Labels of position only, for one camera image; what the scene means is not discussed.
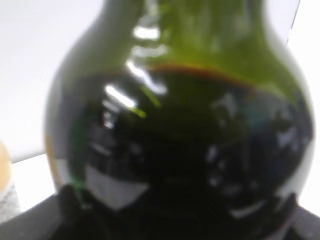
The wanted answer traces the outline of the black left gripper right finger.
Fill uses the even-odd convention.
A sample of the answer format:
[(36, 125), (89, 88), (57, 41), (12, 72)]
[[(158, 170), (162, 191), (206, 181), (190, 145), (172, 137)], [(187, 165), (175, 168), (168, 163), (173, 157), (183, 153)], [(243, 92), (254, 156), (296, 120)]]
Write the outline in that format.
[(319, 240), (320, 217), (301, 207), (295, 193), (253, 232), (251, 240)]

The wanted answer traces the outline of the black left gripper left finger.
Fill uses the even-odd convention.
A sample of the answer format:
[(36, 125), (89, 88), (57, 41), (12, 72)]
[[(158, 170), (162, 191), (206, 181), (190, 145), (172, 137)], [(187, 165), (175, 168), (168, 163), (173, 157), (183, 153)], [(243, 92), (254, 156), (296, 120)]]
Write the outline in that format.
[(105, 233), (82, 210), (67, 185), (30, 210), (0, 225), (2, 240), (104, 240)]

